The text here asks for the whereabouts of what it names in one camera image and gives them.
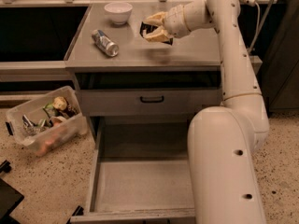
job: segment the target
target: plastic bin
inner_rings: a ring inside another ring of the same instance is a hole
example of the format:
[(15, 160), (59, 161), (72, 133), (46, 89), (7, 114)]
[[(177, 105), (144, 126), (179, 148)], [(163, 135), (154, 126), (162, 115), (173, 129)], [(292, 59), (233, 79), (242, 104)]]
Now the plastic bin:
[[(32, 122), (38, 122), (41, 119), (49, 120), (43, 107), (46, 104), (53, 102), (54, 98), (57, 96), (63, 96), (69, 104), (76, 108), (78, 113), (55, 127), (51, 127), (44, 132), (30, 136), (23, 128), (22, 116), (26, 115)], [(7, 121), (16, 142), (32, 149), (38, 156), (42, 156), (64, 144), (76, 134), (83, 135), (88, 131), (87, 121), (86, 118), (82, 116), (75, 91), (68, 86), (62, 87), (56, 91), (51, 91), (40, 98), (36, 98), (9, 109), (7, 111)]]

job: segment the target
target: aluminum can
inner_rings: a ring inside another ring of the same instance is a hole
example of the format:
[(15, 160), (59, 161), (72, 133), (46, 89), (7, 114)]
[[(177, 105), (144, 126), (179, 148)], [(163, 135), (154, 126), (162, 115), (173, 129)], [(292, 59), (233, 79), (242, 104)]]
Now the aluminum can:
[(107, 56), (114, 57), (119, 53), (119, 46), (113, 42), (103, 31), (94, 30), (92, 38), (95, 45)]

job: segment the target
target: drawer handle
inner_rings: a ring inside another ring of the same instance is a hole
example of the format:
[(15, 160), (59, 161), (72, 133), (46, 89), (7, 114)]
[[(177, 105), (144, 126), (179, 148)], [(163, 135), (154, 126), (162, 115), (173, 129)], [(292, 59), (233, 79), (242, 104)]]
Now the drawer handle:
[(158, 96), (158, 97), (143, 97), (140, 96), (140, 101), (142, 103), (162, 103), (164, 101), (164, 96)]

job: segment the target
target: open drawer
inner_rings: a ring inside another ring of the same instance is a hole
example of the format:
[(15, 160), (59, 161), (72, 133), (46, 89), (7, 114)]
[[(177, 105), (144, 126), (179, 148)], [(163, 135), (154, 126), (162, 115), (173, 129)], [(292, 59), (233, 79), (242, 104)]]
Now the open drawer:
[(193, 224), (183, 119), (102, 118), (84, 216), (71, 223)]

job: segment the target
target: food item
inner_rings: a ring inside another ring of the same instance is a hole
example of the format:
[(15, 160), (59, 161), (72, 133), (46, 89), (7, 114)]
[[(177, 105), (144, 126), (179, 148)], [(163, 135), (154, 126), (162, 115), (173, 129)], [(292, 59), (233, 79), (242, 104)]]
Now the food item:
[(64, 111), (67, 108), (67, 101), (62, 96), (56, 97), (53, 106), (60, 111)]
[(72, 105), (68, 105), (64, 111), (60, 111), (59, 113), (66, 119), (70, 119), (73, 116), (75, 116), (78, 112), (74, 107), (72, 107)]
[(53, 106), (53, 103), (48, 103), (43, 107), (43, 110), (46, 112), (49, 118), (58, 116), (58, 110)]
[(52, 118), (50, 119), (50, 121), (51, 121), (51, 123), (52, 123), (53, 126), (57, 126), (57, 125), (59, 125), (60, 123), (66, 121), (66, 118), (63, 117), (63, 116), (52, 117)]

